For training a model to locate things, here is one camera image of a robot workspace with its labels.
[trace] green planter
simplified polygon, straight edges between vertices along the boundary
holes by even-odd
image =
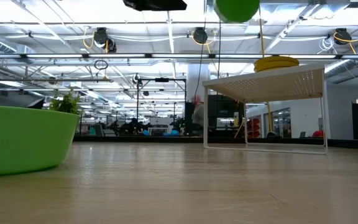
[[[61,164],[79,120],[70,113],[0,106],[0,175]]]

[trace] white column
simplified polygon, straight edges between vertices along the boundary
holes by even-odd
[[[200,96],[201,101],[204,102],[204,86],[203,81],[209,80],[211,72],[208,68],[209,64],[188,64],[187,68],[187,99],[193,101],[195,95]]]

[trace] green ball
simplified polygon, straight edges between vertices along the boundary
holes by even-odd
[[[259,0],[215,0],[215,12],[224,22],[247,22],[259,8]]]

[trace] green leaves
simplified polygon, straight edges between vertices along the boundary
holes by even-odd
[[[52,99],[49,109],[72,114],[82,114],[82,111],[79,110],[80,106],[78,105],[80,96],[74,97],[73,93],[73,90],[70,90],[62,100],[58,100],[57,92],[55,92],[55,96]]]

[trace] wooden floor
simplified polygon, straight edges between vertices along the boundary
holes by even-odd
[[[0,223],[358,224],[358,151],[74,143],[60,167],[0,177]]]

